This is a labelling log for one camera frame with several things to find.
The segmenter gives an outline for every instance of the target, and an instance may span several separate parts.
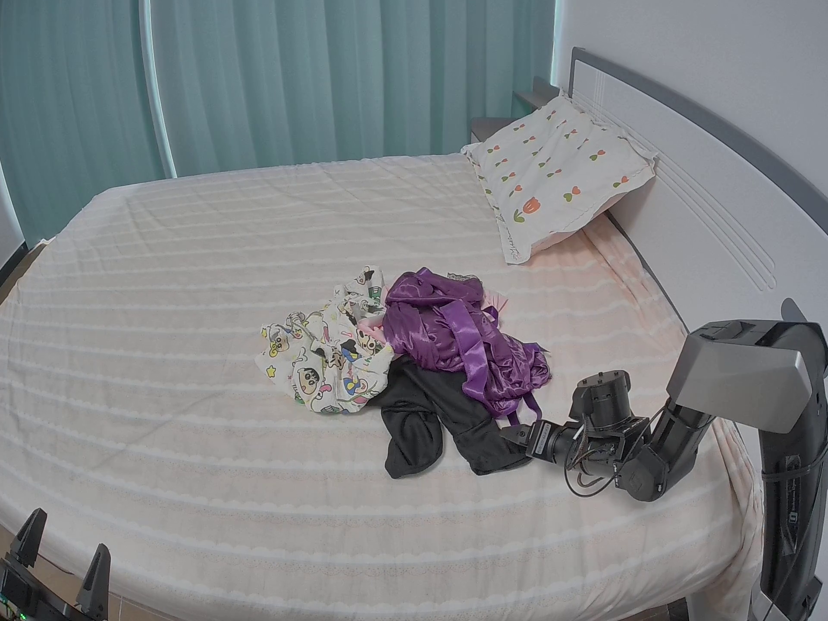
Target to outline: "mattress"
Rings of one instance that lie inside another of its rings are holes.
[[[460,155],[239,171],[97,196],[0,306],[0,521],[49,513],[41,552],[183,619],[615,619],[703,590],[743,618],[761,559],[755,471],[717,420],[663,499],[577,499],[536,461],[475,476],[447,440],[391,480],[368,406],[321,416],[254,364],[261,325],[366,264],[474,274],[502,329],[577,380],[629,371],[651,416],[681,323],[605,217],[520,267]],[[533,414],[522,414],[531,421]]]

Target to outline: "floor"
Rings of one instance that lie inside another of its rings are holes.
[[[22,262],[17,265],[12,274],[0,285],[0,303],[2,303],[9,292],[14,288],[15,283],[25,274],[29,266],[41,254],[46,243],[40,243],[32,249]],[[6,550],[14,538],[3,527],[0,527],[0,554]],[[34,573],[47,587],[52,589],[63,600],[74,602],[75,596],[80,588],[80,578],[73,574],[62,571],[57,566],[49,563],[44,558],[39,558],[34,567]],[[0,608],[0,619],[5,618],[3,608]],[[158,613],[149,608],[143,607],[118,595],[109,596],[109,621],[176,621],[176,619]],[[684,600],[679,600],[670,605],[648,609],[637,615],[628,617],[624,621],[688,621],[687,605]]]

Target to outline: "pile of clothes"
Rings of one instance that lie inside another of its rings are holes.
[[[311,411],[382,408],[391,435],[386,471],[395,479],[430,467],[442,428],[476,474],[529,461],[502,440],[495,419],[517,423],[524,401],[549,381],[541,348],[503,334],[503,299],[475,276],[406,272],[390,287],[376,267],[334,288],[326,305],[262,327],[257,366]]]

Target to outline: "pillow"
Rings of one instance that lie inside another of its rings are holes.
[[[525,263],[583,228],[654,173],[655,154],[559,96],[462,152],[500,230],[507,263]]]

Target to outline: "purple satin garment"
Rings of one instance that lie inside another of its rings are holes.
[[[524,396],[535,405],[532,390],[549,381],[549,367],[536,344],[502,334],[497,311],[482,311],[482,301],[478,278],[455,281],[425,267],[406,272],[388,291],[383,333],[397,354],[426,370],[464,370],[464,393],[506,417]]]

